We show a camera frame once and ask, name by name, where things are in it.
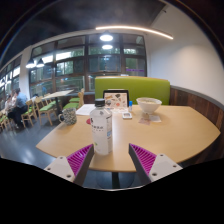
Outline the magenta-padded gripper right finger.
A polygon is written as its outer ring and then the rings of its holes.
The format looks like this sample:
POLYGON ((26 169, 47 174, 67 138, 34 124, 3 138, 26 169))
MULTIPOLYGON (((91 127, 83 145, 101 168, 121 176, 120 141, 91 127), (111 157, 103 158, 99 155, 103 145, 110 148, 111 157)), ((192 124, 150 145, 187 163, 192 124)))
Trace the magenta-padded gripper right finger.
POLYGON ((129 155, 143 185, 159 180, 182 169, 165 154, 154 153, 134 144, 129 144, 129 155))

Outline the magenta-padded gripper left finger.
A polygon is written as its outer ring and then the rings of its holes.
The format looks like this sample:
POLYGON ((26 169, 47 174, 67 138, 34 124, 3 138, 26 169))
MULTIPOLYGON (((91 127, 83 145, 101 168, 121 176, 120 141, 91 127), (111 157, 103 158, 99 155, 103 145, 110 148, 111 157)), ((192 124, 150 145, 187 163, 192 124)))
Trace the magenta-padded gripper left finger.
POLYGON ((93 155, 94 146, 90 144, 67 157, 57 157, 45 171, 82 186, 93 155))

